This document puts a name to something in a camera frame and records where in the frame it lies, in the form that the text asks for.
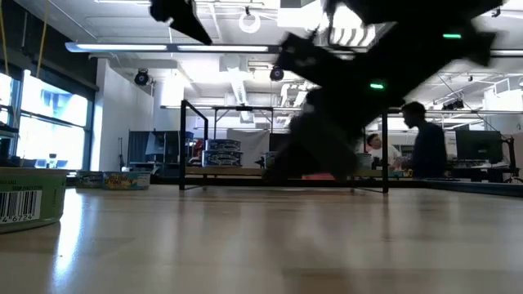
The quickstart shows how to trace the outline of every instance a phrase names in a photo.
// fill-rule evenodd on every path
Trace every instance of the white ceiling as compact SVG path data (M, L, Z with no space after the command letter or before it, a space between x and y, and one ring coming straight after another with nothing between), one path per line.
M16 1L36 16L43 18L47 0ZM265 0L264 3L269 9L259 12L276 19L279 0ZM275 20L263 17L261 28L256 33L245 33L238 25L238 19L243 13L242 8L216 7L216 24L210 12L209 7L198 8L198 16L203 26L216 43L278 44L287 31L298 35L306 34L304 29L280 28ZM481 16L476 23L482 29L502 33L494 46L496 49L523 48L523 0L510 1L503 7L503 13L498 18ZM185 35L170 30L166 24L155 22L149 16L147 6L134 4L97 3L94 0L51 0L49 25L78 42L194 42ZM223 96L225 91L230 91L230 84L226 78L219 77L219 57L218 54L127 53L119 54L118 60L177 60L194 82L193 86L201 90L199 91L201 96ZM248 58L271 62L275 57L251 55ZM113 62L112 65L124 74L132 76L136 72L136 69L123 69L118 66L118 61ZM150 72L156 78L161 78L170 71L152 69ZM477 84L481 80L492 81L506 74L519 73L523 74L523 60L500 59L495 60L487 69L478 68L466 61L455 62L442 69L440 76L444 77L449 86L456 91ZM247 91L279 93L283 83L270 82L268 74L268 70L265 73L257 73L254 79L247 81L245 83ZM473 82L467 80L470 74L475 77ZM480 85L489 86L488 83L480 83ZM435 76L409 98L428 103L449 93L450 89ZM474 91L467 99L473 104L480 101L481 97L481 91Z

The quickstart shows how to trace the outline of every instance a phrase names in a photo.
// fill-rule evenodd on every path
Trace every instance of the person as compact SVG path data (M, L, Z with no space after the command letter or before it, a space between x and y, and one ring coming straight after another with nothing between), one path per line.
M414 142L412 167L414 178L441 178L445 174L447 151L445 134L441 127L425 120L425 106L418 102L404 105L401 109L405 124L417 127Z
M383 159L383 149L382 149L382 139L379 137L378 134L371 134L367 136L367 145L369 146L370 150L367 150L369 154L372 155L373 158L379 158L380 160ZM392 145L388 145L388 164L391 168L395 167L395 162L398 158L401 157L401 153L398 149L396 149Z

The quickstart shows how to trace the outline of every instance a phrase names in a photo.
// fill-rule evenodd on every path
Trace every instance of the barcode label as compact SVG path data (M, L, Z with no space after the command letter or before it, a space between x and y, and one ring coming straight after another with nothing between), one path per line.
M40 218L42 191L0 192L0 225Z

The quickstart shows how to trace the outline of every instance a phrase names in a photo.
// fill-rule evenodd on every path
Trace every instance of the ceiling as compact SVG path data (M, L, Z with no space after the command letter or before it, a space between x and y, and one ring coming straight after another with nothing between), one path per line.
M47 0L16 1L37 17L43 18ZM215 43L278 44L288 31L302 36L306 34L304 28L278 26L279 0L262 0L259 2L261 4L249 4L252 11L262 15L261 27L256 33L245 33L239 27L239 18L244 13L244 0L234 1L239 3L237 7L220 7L208 3L198 5L198 17ZM49 25L77 42L194 42L185 35L170 30L166 24L155 22L149 16L148 7L144 5L99 3L95 0L51 0L50 4ZM500 17L493 18L489 15L478 17L477 25L482 29L501 33L494 48L523 48L523 0L511 0L502 9ZM134 76L139 68L135 66L138 65L139 60L164 60L166 63L176 60L192 83L190 89L193 91L188 92L189 96L223 97L224 92L231 91L231 85L227 77L219 72L220 56L186 53L120 53L117 58L108 57L111 59L112 66L128 77ZM250 61L267 64L266 69L256 68L253 77L245 81L247 92L279 94L286 82L299 79L286 73L285 81L271 82L268 76L270 63L275 56L248 55L247 57ZM170 72L170 69L150 69L150 74L160 80ZM427 80L427 83L411 93L408 99L420 100L429 105L433 100L447 96L451 92L449 88L453 91L466 88L469 89L465 97L468 104L481 106L483 89L492 86L492 82L516 74L523 74L523 59L497 59L489 68L478 68L476 65L460 60Z

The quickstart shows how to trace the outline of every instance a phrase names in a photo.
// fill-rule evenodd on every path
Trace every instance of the ceiling duct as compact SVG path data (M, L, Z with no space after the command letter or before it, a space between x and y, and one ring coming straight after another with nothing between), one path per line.
M230 85L235 94L236 105L249 105L244 80L248 76L247 57L237 54L227 54L220 57L220 71L229 73ZM241 123L254 123L254 113L242 111Z

